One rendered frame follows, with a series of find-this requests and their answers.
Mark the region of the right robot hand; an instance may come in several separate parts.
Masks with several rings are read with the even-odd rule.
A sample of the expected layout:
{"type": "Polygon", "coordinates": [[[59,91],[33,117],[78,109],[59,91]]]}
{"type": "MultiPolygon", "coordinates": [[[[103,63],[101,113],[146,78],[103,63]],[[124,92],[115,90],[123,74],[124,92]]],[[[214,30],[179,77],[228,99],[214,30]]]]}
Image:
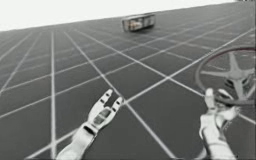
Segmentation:
{"type": "Polygon", "coordinates": [[[207,107],[205,116],[207,118],[212,118],[218,125],[232,121],[239,113],[239,109],[236,106],[228,106],[227,104],[218,102],[217,95],[213,88],[208,88],[206,90],[204,101],[207,107]]]}

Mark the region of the dark steering wheel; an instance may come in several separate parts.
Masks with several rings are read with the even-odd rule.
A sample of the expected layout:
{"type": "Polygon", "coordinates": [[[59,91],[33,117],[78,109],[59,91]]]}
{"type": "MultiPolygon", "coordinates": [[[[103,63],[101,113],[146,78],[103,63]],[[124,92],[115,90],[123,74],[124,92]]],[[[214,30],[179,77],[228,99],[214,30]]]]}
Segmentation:
{"type": "Polygon", "coordinates": [[[200,75],[201,74],[207,74],[211,76],[217,76],[217,77],[224,77],[227,80],[230,80],[231,83],[233,84],[234,90],[237,93],[238,99],[223,99],[220,97],[216,97],[215,100],[224,104],[229,104],[229,105],[235,105],[235,106],[247,106],[247,105],[253,105],[255,103],[254,100],[249,100],[250,95],[244,93],[244,84],[243,82],[247,80],[254,72],[255,69],[247,69],[247,70],[242,70],[237,61],[235,56],[233,55],[234,52],[237,51],[256,51],[256,47],[252,46],[237,46],[233,48],[228,48],[225,50],[221,50],[218,53],[215,53],[206,59],[204,59],[198,66],[198,68],[195,71],[195,81],[198,85],[198,87],[205,91],[206,87],[201,81],[200,75]],[[208,71],[202,71],[202,68],[211,60],[223,55],[229,53],[230,57],[230,70],[227,72],[208,72],[208,71]]]}

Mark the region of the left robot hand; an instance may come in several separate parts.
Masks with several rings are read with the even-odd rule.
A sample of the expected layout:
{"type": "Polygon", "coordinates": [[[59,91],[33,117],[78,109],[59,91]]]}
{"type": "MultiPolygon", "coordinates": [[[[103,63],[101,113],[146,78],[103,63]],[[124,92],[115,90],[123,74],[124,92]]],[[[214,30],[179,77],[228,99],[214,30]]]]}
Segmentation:
{"type": "Polygon", "coordinates": [[[94,131],[99,132],[106,127],[116,116],[120,110],[124,99],[119,96],[111,106],[106,103],[111,98],[113,93],[112,89],[108,89],[93,105],[89,112],[87,124],[94,131]]]}

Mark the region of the grey cart with brown box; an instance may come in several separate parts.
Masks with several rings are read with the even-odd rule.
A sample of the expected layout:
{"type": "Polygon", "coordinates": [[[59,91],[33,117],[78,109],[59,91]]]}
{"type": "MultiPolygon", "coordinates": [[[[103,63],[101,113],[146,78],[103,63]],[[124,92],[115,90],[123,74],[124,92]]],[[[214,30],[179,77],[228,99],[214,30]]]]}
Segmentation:
{"type": "Polygon", "coordinates": [[[122,19],[122,26],[125,32],[135,32],[145,28],[154,27],[156,17],[152,13],[132,15],[122,19]]]}

